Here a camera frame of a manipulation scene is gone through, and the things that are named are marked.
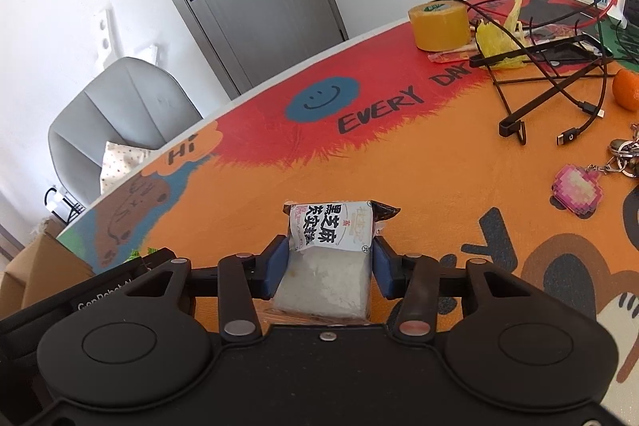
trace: yellow tape roll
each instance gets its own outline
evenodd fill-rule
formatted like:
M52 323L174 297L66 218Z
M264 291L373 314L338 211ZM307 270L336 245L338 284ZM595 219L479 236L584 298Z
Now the yellow tape roll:
M466 7L456 1L429 2L408 11L415 44L426 52L447 52L470 42Z

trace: gray chair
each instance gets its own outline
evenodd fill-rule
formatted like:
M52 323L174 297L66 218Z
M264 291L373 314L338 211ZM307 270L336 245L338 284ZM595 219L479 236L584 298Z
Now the gray chair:
M169 73L120 58L76 96L49 127L56 174L82 205L100 196L107 141L159 149L202 116Z

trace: white spotted pillow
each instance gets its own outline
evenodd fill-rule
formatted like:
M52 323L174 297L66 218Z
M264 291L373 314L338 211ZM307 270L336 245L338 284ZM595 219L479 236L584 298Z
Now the white spotted pillow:
M100 193L108 192L135 167L143 164L154 151L107 142L102 158Z

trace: smiley face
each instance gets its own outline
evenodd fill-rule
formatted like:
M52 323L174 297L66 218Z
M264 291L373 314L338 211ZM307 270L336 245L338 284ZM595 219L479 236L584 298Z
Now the smiley face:
M321 120L341 111L359 95L359 82L333 76L315 82L297 93L286 107L286 117L297 123Z

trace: pink pixel keychain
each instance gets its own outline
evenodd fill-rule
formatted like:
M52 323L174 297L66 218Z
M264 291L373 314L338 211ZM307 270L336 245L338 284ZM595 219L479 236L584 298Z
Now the pink pixel keychain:
M563 206L579 217L587 217L597 209L603 197L599 185L601 174L619 173L639 177L639 125L631 125L634 139L613 140L608 146L612 158L604 166L565 165L555 176L553 195Z

